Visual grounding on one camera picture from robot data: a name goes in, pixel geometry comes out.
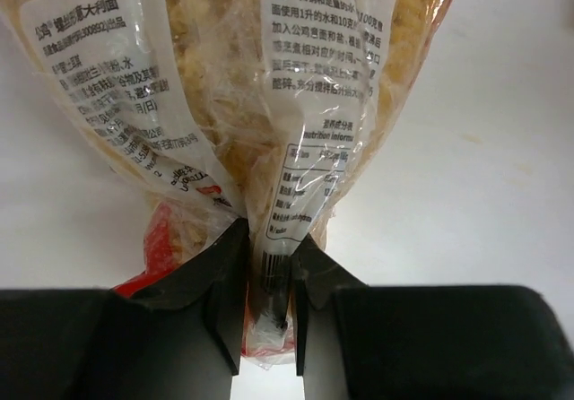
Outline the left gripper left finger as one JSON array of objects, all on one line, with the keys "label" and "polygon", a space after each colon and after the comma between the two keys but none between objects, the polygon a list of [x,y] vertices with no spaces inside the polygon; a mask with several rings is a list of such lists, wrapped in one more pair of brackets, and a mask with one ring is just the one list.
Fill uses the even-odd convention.
[{"label": "left gripper left finger", "polygon": [[123,297],[1,293],[4,399],[227,399],[239,373],[248,224]]}]

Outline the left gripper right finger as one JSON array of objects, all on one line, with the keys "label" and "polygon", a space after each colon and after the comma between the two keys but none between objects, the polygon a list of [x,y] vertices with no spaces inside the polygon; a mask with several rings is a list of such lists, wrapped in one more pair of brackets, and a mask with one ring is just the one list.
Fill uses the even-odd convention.
[{"label": "left gripper right finger", "polygon": [[519,285],[369,286],[305,239],[291,259],[307,399],[570,399],[573,351]]}]

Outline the red pasta bag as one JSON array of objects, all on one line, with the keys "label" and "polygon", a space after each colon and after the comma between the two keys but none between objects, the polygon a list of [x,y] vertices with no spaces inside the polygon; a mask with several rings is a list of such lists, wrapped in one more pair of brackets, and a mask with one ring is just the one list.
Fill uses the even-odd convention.
[{"label": "red pasta bag", "polygon": [[242,353],[290,362],[286,261],[326,244],[452,0],[1,0],[58,107],[152,208],[126,296],[249,226]]}]

